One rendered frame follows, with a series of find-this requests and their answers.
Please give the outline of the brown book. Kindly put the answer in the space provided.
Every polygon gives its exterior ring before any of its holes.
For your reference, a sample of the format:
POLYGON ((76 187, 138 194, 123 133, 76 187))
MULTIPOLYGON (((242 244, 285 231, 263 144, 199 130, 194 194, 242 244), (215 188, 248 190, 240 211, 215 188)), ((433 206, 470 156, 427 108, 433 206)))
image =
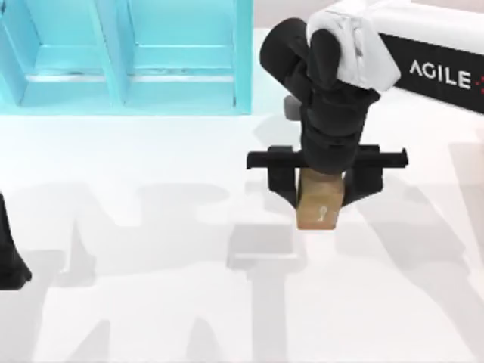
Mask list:
POLYGON ((343 175, 321 174, 310 168, 302 168, 297 191, 297 228, 334 230, 345 196, 343 175))

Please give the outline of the light blue rack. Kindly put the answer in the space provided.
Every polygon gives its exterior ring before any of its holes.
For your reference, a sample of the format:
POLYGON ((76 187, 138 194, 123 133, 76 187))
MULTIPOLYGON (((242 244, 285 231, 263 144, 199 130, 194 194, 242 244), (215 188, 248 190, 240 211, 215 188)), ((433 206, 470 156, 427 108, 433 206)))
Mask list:
POLYGON ((252 110, 254 0, 0 0, 0 115, 252 110))

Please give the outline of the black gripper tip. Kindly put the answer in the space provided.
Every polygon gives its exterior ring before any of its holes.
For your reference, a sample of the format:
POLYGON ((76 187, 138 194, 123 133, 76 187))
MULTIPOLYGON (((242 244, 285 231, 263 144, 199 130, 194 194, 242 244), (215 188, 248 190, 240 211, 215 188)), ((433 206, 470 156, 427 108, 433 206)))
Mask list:
POLYGON ((5 199, 0 192, 0 291, 19 290, 33 274, 20 255, 12 237, 5 199))

